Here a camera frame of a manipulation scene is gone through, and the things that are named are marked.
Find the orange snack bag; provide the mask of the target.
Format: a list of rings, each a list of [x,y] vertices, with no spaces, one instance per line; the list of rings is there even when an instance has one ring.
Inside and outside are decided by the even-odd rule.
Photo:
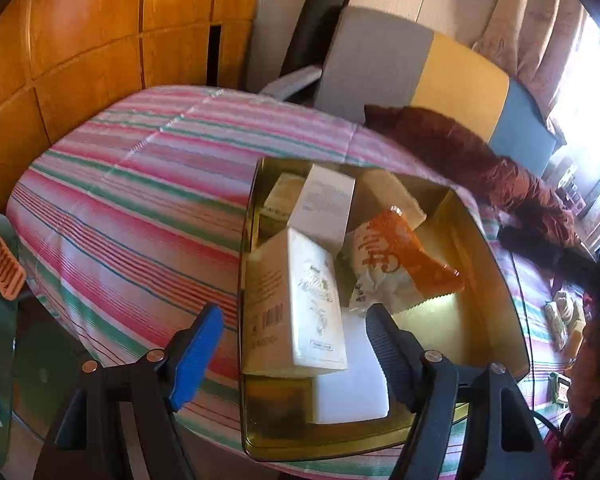
[[[373,304],[398,314],[465,288],[460,272],[428,255],[396,207],[348,233],[342,253],[355,277],[349,310],[358,314]]]

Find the large white perfume box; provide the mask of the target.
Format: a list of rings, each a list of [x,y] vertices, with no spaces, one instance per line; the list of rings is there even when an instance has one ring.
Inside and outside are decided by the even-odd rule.
[[[242,372],[306,378],[348,367],[334,258],[293,228],[249,254]]]

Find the white carton box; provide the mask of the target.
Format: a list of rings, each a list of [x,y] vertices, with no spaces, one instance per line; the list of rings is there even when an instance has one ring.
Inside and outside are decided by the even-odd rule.
[[[287,221],[334,257],[340,253],[350,216],[355,178],[314,164]]]

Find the yellow sponge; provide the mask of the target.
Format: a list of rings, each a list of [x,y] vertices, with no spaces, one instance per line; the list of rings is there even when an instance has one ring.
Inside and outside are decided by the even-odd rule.
[[[391,208],[401,211],[412,230],[427,219],[419,202],[394,174],[383,169],[364,170],[356,178],[348,229],[355,229]]]

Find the striped bed sheet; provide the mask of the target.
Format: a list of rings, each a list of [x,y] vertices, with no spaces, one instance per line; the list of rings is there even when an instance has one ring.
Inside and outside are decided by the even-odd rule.
[[[254,211],[281,172],[313,166],[352,176],[382,168],[404,182],[426,211],[418,238],[465,287],[396,324],[455,364],[502,362],[530,408],[561,422],[550,378],[566,361],[543,312],[550,279],[500,245],[506,214],[353,122],[235,90],[143,90],[35,159],[6,214],[35,296],[102,365],[164,347],[206,304],[222,310],[219,347],[178,412],[190,432],[306,478],[386,478],[414,420],[402,403],[378,419],[314,425],[308,380],[242,374]]]

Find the maroon jacket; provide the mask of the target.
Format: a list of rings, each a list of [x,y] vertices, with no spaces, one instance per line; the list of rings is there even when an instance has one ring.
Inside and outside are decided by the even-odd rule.
[[[541,178],[454,119],[423,107],[364,106],[365,127],[400,144],[421,162],[466,188],[479,202],[516,217],[547,240],[574,246],[572,213]]]

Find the orange plastic rack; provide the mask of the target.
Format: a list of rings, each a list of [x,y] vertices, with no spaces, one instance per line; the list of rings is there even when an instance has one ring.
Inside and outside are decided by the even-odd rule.
[[[26,282],[26,271],[0,235],[0,294],[15,301]]]

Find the floral curtain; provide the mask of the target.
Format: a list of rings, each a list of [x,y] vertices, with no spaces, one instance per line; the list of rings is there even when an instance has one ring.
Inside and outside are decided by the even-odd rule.
[[[472,50],[522,84],[549,120],[595,80],[600,29],[580,0],[498,0]]]

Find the grey yellow blue chair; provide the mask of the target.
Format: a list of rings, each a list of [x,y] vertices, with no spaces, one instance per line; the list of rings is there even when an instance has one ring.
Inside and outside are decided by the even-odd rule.
[[[344,8],[325,62],[261,92],[287,101],[309,87],[314,108],[357,124],[367,104],[434,110],[536,176],[556,144],[535,100],[504,70],[440,32],[374,9]]]

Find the wooden wardrobe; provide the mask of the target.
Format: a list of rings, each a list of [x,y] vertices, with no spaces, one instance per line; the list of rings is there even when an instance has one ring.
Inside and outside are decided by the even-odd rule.
[[[258,0],[5,0],[0,212],[30,163],[88,118],[163,84],[244,83]]]

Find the black rolled mat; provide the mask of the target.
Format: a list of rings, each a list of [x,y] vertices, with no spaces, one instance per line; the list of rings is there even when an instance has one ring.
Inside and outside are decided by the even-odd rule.
[[[322,66],[340,13],[349,0],[304,0],[279,76],[306,66]]]

